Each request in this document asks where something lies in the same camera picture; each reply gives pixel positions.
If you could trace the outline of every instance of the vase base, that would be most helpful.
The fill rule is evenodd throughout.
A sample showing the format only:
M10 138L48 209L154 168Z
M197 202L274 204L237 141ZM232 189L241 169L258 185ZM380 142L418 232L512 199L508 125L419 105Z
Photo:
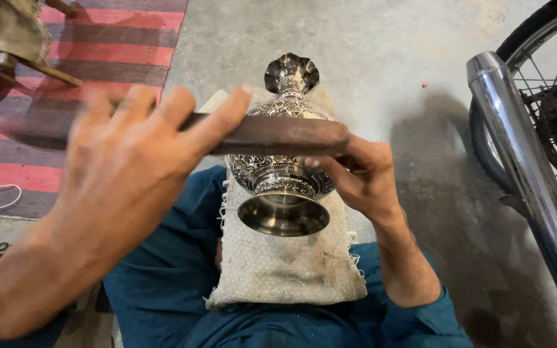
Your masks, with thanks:
M244 201L238 217L255 231L280 237L302 237L323 230L330 214L309 197L284 191L267 191Z

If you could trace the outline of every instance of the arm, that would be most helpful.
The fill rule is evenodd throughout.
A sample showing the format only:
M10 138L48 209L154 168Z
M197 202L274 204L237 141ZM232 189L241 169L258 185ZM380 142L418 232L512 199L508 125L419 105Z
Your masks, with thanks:
M347 154L361 169L350 172L330 157L307 158L305 164L324 170L345 203L373 223L384 289L391 301L401 307L435 302L441 286L398 203L390 146L352 136Z
M91 91L70 134L58 201L0 258L0 339L38 329L100 280L160 222L190 172L242 120L248 90L180 132L195 102L177 88Z

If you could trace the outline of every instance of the striped rug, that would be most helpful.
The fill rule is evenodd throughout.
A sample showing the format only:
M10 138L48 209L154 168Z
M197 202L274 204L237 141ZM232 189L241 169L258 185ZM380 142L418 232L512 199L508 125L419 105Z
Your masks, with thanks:
M77 0L78 16L67 19L43 7L40 19L53 35L49 65L83 80L83 87L134 83L163 89L178 41L187 0ZM46 78L24 66L16 69L16 87L0 96L0 118L31 119L65 132L79 106L81 89ZM40 218L57 197L64 153L36 149L0 134L0 185L23 189L15 206L0 214ZM15 189L0 191L0 206Z

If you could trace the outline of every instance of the silver vase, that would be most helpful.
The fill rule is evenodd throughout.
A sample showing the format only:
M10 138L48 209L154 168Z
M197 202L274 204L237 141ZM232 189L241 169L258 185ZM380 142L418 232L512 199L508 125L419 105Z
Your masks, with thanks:
M332 120L326 110L305 100L305 93L319 83L311 59L284 54L268 65L265 81L266 89L278 98L247 115ZM325 173L284 155L228 155L227 162L236 181L253 194L238 208L238 217L250 228L300 237L317 233L330 222L328 211L317 201L334 189Z

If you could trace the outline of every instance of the motorcycle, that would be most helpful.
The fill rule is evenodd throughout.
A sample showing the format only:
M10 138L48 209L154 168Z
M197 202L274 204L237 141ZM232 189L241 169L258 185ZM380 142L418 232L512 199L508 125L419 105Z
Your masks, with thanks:
M557 286L557 0L467 63L470 135L501 199L529 222Z

